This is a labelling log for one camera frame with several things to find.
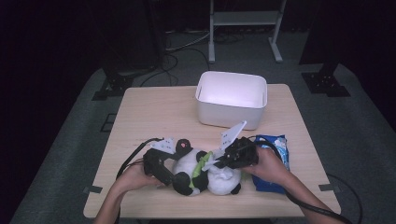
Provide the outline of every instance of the gray carpet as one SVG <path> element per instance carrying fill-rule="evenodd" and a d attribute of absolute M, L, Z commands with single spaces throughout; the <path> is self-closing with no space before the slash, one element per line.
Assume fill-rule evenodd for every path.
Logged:
<path fill-rule="evenodd" d="M 198 35 L 171 34 L 168 45 L 169 48 L 180 46 L 197 37 Z M 334 75 L 349 91 L 350 97 L 330 98 L 309 91 L 301 73 L 316 72 L 320 64 L 298 65 L 307 33 L 279 35 L 278 47 L 283 63 L 275 62 L 267 37 L 268 34 L 230 36 L 230 40 L 241 40 L 217 44 L 216 62 L 210 64 L 210 70 L 254 74 L 263 76 L 270 84 L 289 85 L 325 171 L 344 179 L 359 194 L 363 207 L 362 223 L 394 223 L 395 132 L 361 88 L 358 79 L 343 65 L 337 67 Z M 199 49 L 207 56 L 206 43 L 190 48 Z M 145 82 L 144 86 L 197 85 L 200 75 L 207 70 L 204 56 L 190 49 L 172 55 L 177 57 L 178 62 L 169 72 L 178 81 L 174 77 L 160 74 Z M 174 64 L 175 58 L 165 57 L 164 68 Z M 133 86 L 140 86 L 154 73 L 136 78 Z M 12 223 L 92 222 L 83 216 L 88 197 L 83 191 L 94 180 L 109 137 L 108 133 L 100 132 L 101 127 L 107 114 L 117 113 L 121 101 L 121 97 L 92 101 L 104 80 L 102 70 L 92 74 Z M 359 207 L 355 196 L 342 182 L 329 178 L 341 189 L 336 196 L 342 214 L 356 223 Z M 303 218 L 272 221 L 305 223 Z M 136 220 L 122 219 L 120 223 L 136 223 Z"/>

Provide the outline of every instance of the storage box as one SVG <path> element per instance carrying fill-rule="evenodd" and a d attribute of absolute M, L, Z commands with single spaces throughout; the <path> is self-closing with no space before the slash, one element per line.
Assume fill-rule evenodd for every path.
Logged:
<path fill-rule="evenodd" d="M 245 130 L 255 130 L 267 105 L 267 82 L 263 77 L 205 72 L 195 93 L 198 119 L 203 124 L 233 127 L 247 121 Z"/>

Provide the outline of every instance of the panda stuffed toy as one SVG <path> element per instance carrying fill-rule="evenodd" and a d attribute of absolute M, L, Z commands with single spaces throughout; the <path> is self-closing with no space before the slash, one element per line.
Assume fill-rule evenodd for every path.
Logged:
<path fill-rule="evenodd" d="M 241 171 L 239 169 L 231 169 L 228 166 L 224 168 L 217 167 L 215 165 L 216 159 L 223 156 L 223 154 L 224 152 L 220 149 L 214 150 L 203 167 L 204 171 L 208 171 L 207 188 L 216 195 L 237 194 L 241 189 Z"/>
<path fill-rule="evenodd" d="M 191 147 L 190 141 L 177 141 L 176 154 L 178 160 L 173 167 L 173 188 L 185 196 L 194 196 L 207 189 L 207 171 L 202 167 L 207 162 L 210 153 Z"/>

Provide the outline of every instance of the white shelf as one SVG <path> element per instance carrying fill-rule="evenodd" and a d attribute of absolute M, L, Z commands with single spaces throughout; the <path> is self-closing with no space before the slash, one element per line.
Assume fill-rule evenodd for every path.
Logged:
<path fill-rule="evenodd" d="M 215 12 L 213 24 L 226 25 L 275 25 L 278 11 Z"/>

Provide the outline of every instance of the blue package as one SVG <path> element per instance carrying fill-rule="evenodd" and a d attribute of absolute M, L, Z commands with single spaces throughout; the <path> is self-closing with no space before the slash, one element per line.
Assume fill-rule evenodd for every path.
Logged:
<path fill-rule="evenodd" d="M 286 169 L 290 169 L 289 167 L 289 151 L 288 147 L 286 145 L 286 138 L 285 135 L 280 135 L 280 136 L 271 136 L 271 135 L 256 135 L 256 139 L 254 142 L 259 142 L 262 140 L 266 140 L 276 147 L 277 151 L 280 154 L 280 157 L 283 161 L 283 164 L 285 165 Z M 278 184 L 276 183 L 271 183 L 265 180 L 262 180 L 258 178 L 257 176 L 253 175 L 252 176 L 253 183 L 256 186 L 257 191 L 265 191 L 265 192 L 275 192 L 275 193 L 281 193 L 285 194 L 285 190 Z"/>

